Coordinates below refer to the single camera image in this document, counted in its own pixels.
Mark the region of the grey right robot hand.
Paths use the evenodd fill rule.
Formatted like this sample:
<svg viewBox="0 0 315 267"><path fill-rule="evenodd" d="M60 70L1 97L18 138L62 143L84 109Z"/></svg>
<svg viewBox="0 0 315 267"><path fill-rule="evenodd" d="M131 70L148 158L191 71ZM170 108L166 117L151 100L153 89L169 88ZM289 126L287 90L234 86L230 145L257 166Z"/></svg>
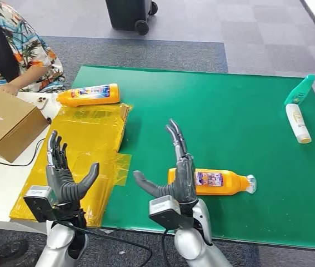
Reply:
<svg viewBox="0 0 315 267"><path fill-rule="evenodd" d="M173 119L169 119L166 129L171 135L176 157L174 182L169 185L159 186L147 180L141 171L134 171L135 181L142 189L154 197L172 196L180 204L195 202L196 194L193 156L188 152L187 144L181 128Z"/></svg>

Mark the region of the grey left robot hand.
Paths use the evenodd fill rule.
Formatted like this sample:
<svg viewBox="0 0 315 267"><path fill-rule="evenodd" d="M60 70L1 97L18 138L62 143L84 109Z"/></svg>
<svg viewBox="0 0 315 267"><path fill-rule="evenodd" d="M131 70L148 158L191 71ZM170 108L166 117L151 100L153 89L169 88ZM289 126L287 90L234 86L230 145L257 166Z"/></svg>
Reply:
<svg viewBox="0 0 315 267"><path fill-rule="evenodd" d="M60 204L79 202L86 196L88 190L97 179L99 163L93 163L89 172L81 181L75 182L68 165L66 148L68 144L61 144L62 137L53 130L47 146L46 177Z"/></svg>

